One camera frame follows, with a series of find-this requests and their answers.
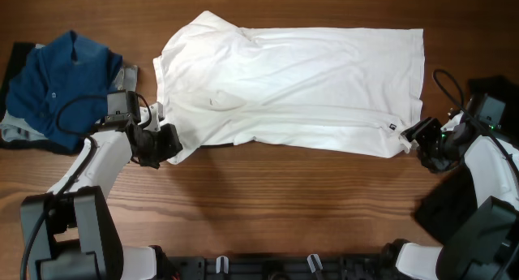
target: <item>brown tabletop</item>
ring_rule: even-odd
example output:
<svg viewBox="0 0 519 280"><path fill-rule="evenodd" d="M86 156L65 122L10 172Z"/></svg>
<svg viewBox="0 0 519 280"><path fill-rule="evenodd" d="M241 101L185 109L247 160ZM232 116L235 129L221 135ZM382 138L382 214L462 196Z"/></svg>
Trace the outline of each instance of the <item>brown tabletop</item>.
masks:
<svg viewBox="0 0 519 280"><path fill-rule="evenodd" d="M154 102L152 59L204 10L248 28L424 28L422 116L441 122L451 105L433 69L463 84L496 74L519 83L517 0L0 0L0 75L14 41L45 44L74 29L138 65L137 90ZM1 279L19 275L20 202L73 161L0 150ZM439 181L414 153L383 159L250 143L199 149L159 170L128 164L108 204L123 244L156 244L171 256L377 252L395 238L437 244L410 215Z"/></svg>

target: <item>cable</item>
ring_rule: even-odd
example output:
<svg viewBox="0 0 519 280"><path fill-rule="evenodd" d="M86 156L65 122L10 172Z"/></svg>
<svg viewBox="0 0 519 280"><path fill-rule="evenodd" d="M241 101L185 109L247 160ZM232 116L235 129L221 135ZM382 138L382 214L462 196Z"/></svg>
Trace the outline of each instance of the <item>cable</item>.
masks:
<svg viewBox="0 0 519 280"><path fill-rule="evenodd" d="M482 133L486 134L490 137L492 142L494 142L495 146L502 152L504 155L506 161L510 165L510 168L512 168L513 174L515 175L516 179L519 179L519 170L517 169L516 164L513 162L512 155L508 154L506 149L503 147L503 145L495 138L494 134L492 134L486 127L484 127L478 120L476 120L475 117L472 116L472 114L469 114L468 110L463 107L456 99L445 89L445 87L438 81L438 78L436 77L437 73L444 73L454 84L458 87L458 90L460 90L461 94L461 102L463 102L463 92L461 91L461 87L457 84L456 80L452 75L450 75L448 72L446 72L443 69L436 69L432 72L432 79L435 81L436 85L441 89L442 92L445 93L445 95L450 99L453 104L460 108L460 110L466 114L467 117L469 117L470 122L476 126ZM513 259L516 257L517 253L519 252L519 244L514 248L512 255L510 258L504 263L504 265L501 265L500 269L495 273L492 280L499 280L503 276L503 273L506 272L510 264L512 264Z"/></svg>
<svg viewBox="0 0 519 280"><path fill-rule="evenodd" d="M56 127L58 128L59 131L62 131L62 132L65 132L65 133L71 134L71 135L80 136L80 137L82 137L84 139L88 139L90 141L90 150L88 150L88 154L87 154L86 158L83 159L81 164L79 164L79 167L74 171L74 173L66 181L66 183L63 185L63 187L61 189L59 189L59 191L56 193L56 195L54 195L53 199L47 204L47 206L45 207L44 211L41 213L40 217L38 218L38 220L34 224L34 227L32 228L31 234L29 235L29 241L25 245L24 255L22 256L22 264L21 264L21 267L20 267L20 280L26 280L27 279L27 265L28 265L28 261L29 261L29 255L31 253L32 245L34 244L34 241L36 240L36 236L38 234L38 231L40 230L41 225L43 224L43 221L45 220L45 218L49 214L50 210L52 210L52 208L56 205L56 203L58 203L58 201L61 199L61 197L63 196L63 193L65 193L65 191L68 190L71 187L71 185L76 182L77 178L81 175L83 170L88 166L88 164L90 163L90 161L92 160L92 158L96 154L97 142L90 135L86 135L86 134L83 134L83 133L79 133L79 132L63 129L59 125L59 119L61 118L61 115L62 115L63 111L68 106L70 106L71 104L73 104L73 103L75 103L77 101L83 100L83 99L102 99L102 100L106 100L106 97L87 95L87 96L77 97L77 98L67 102L58 112L58 115L56 117Z"/></svg>
<svg viewBox="0 0 519 280"><path fill-rule="evenodd" d="M145 127L149 126L149 124L152 123L152 111L149 109L146 99L144 99L144 97L138 93L135 93L135 94L137 95L138 98L140 98L144 102L144 104L146 105L146 108L148 109L148 121L146 121L146 123L140 124L140 127L144 129Z"/></svg>
<svg viewBox="0 0 519 280"><path fill-rule="evenodd" d="M444 73L454 83L454 85L456 85L457 91L460 93L460 103L456 103L454 97L450 93L448 93L443 86L440 85L440 82L436 78L436 73L438 72ZM445 95L447 95L447 97L451 101L453 101L454 105L458 106L460 110L463 109L463 106L465 106L465 94L463 94L463 89L461 89L461 86L457 83L456 79L450 73L448 73L444 69L436 69L432 72L432 79L436 82L438 86L440 86L440 89L445 93Z"/></svg>

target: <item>folded white fabric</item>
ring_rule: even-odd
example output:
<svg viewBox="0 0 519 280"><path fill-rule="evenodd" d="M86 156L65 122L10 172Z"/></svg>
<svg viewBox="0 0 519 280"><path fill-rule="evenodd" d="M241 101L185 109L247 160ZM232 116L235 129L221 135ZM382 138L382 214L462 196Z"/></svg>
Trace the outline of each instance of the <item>folded white fabric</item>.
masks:
<svg viewBox="0 0 519 280"><path fill-rule="evenodd" d="M184 150L257 140L392 157L420 119L422 29L238 28L205 11L153 59Z"/></svg>

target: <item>wooden surface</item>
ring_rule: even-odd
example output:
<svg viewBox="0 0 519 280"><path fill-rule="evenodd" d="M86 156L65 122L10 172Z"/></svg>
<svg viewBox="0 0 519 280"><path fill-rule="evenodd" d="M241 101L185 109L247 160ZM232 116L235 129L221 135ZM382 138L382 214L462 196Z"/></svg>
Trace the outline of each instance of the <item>wooden surface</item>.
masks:
<svg viewBox="0 0 519 280"><path fill-rule="evenodd" d="M152 59L183 25L210 10L238 26L424 28L422 116L451 107L436 67L462 83L504 74L519 83L517 0L0 0L0 75L13 41L48 43L68 29L140 67L138 91L156 100ZM19 206L73 162L41 151L0 151L0 273L18 277ZM410 217L440 177L414 154L391 159L259 143L200 149L179 166L133 164L109 207L125 245L171 256L377 252L407 238L436 244Z"/></svg>

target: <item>blue cloth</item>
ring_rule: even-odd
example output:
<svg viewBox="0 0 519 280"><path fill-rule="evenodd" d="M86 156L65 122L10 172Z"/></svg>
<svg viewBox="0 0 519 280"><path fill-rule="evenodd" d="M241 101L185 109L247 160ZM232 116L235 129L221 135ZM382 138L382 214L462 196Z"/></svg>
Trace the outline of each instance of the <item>blue cloth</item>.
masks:
<svg viewBox="0 0 519 280"><path fill-rule="evenodd" d="M76 97L106 97L114 90L111 83L121 65L122 56L108 47L67 32L44 48L32 49L24 69L10 82L7 109L48 139L72 150L79 137L58 130L58 112ZM106 100L80 100L66 108L59 125L86 133L107 111Z"/></svg>

